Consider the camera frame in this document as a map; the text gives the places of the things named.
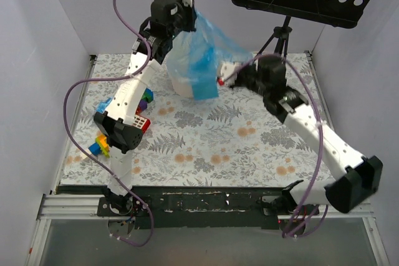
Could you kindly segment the blue bag piece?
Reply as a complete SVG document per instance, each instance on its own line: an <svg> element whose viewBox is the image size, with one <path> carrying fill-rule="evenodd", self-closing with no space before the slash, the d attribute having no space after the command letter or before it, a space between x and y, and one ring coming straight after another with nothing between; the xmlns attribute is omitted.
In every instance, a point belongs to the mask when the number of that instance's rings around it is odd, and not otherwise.
<svg viewBox="0 0 399 266"><path fill-rule="evenodd" d="M105 101L101 101L96 108L96 112L103 113L109 104L112 102L113 98L108 98Z"/></svg>

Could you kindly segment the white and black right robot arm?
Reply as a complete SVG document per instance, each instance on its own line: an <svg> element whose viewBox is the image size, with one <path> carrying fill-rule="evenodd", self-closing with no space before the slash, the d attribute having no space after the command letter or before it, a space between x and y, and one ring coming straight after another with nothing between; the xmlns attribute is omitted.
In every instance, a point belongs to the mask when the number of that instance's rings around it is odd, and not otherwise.
<svg viewBox="0 0 399 266"><path fill-rule="evenodd" d="M378 191L383 163L376 156L368 158L353 149L322 123L314 101L288 86L289 64L273 54L259 55L247 63L223 62L218 83L245 87L260 95L266 110L300 136L333 176L325 182L312 179L309 184L288 186L282 198L283 210L294 215L307 204L321 204L346 214Z"/></svg>

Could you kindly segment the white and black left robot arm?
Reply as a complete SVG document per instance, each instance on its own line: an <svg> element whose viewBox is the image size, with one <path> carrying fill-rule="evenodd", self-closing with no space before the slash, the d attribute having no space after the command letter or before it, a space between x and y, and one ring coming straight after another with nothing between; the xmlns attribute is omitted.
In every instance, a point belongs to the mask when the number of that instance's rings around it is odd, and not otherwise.
<svg viewBox="0 0 399 266"><path fill-rule="evenodd" d="M120 84L105 111L94 115L94 122L107 137L110 150L113 174L105 196L119 216L128 215L133 207L128 192L132 188L133 150L143 138L142 130L134 125L140 100L171 50L173 39L180 32L195 30L194 0L153 0L150 11L132 48L126 71L129 78Z"/></svg>

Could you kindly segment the blue plastic trash bag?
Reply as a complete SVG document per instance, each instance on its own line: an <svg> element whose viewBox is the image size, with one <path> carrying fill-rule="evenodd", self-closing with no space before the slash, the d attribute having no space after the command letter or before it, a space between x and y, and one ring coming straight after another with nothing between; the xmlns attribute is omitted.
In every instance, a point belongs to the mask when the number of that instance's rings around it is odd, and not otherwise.
<svg viewBox="0 0 399 266"><path fill-rule="evenodd" d="M180 32L166 57L170 77L189 82L194 100L218 97L217 71L222 61L247 62L252 53L240 47L211 21L197 12L196 32Z"/></svg>

